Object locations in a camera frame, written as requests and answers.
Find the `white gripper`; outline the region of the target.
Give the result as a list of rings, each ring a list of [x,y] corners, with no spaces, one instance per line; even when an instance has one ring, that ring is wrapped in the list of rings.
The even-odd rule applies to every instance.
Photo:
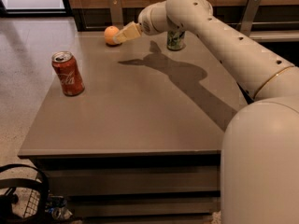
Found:
[[[157,35],[174,31],[175,24],[167,17],[165,4],[166,2],[159,2],[145,7],[138,16],[139,24],[133,21],[128,23],[113,36],[113,41],[122,44],[139,38],[142,32],[146,35]]]

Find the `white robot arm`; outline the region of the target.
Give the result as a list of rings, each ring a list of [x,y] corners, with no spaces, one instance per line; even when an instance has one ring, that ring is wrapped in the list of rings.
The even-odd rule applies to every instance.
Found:
[[[221,223],[299,224],[299,68],[218,20],[207,0],[144,8],[113,40],[188,31],[251,100],[221,145]]]

